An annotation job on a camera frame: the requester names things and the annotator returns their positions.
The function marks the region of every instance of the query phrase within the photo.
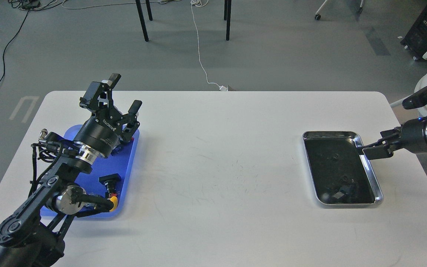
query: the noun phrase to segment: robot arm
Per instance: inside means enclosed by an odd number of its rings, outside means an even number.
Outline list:
[[[117,201],[87,195],[75,181],[80,172],[92,171],[98,156],[108,157],[117,144],[129,142],[139,127],[136,113],[141,101],[135,100],[125,115],[113,105],[112,89],[119,79],[119,74],[113,74],[108,81],[90,84],[80,99],[80,106],[88,109],[92,116],[73,141],[53,132],[47,134],[45,130],[39,143],[33,144],[34,151],[40,147],[46,154],[56,156],[39,178],[33,180],[29,198],[0,224],[0,267],[53,265],[64,255],[63,239],[74,217],[116,208]],[[116,180],[116,177],[102,178],[100,182],[105,186]],[[81,211],[85,203],[91,203],[93,210]],[[40,221],[43,206],[57,213],[49,225]],[[60,223],[60,229],[54,232]]]
[[[405,109],[427,105],[427,86],[403,100]],[[381,139],[373,144],[359,147],[359,153],[368,159],[383,159],[393,156],[393,151],[404,148],[414,154],[427,153],[427,117],[405,122],[400,127],[380,132]]]

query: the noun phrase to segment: white table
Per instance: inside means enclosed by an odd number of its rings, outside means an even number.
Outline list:
[[[27,196],[39,130],[63,134],[89,117],[80,96],[44,99],[0,184],[0,222]],[[314,196],[303,132],[347,130],[375,142],[398,126],[380,93],[113,98],[122,112],[143,101],[127,203],[112,220],[74,221],[55,266],[427,266],[427,178],[415,155],[372,161],[381,205],[330,209]]]

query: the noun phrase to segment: black cable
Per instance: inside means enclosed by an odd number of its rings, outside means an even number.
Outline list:
[[[36,146],[38,144],[31,144],[32,147],[32,181],[31,181],[31,189],[29,190],[29,196],[37,189],[37,152]]]
[[[28,14],[29,14],[29,10],[27,11],[26,16],[24,17],[24,20],[22,21],[21,26],[19,27],[19,30],[17,30],[17,32],[14,35],[14,37],[7,43],[7,45],[5,46],[5,48],[3,50],[3,75],[1,76],[0,82],[2,81],[2,79],[4,78],[4,76],[6,75],[6,63],[5,63],[5,60],[4,60],[4,56],[6,54],[7,46],[9,46],[9,44],[15,39],[15,37],[17,36],[17,34],[19,34],[19,32],[21,31],[22,25],[24,25],[24,22],[26,21]]]

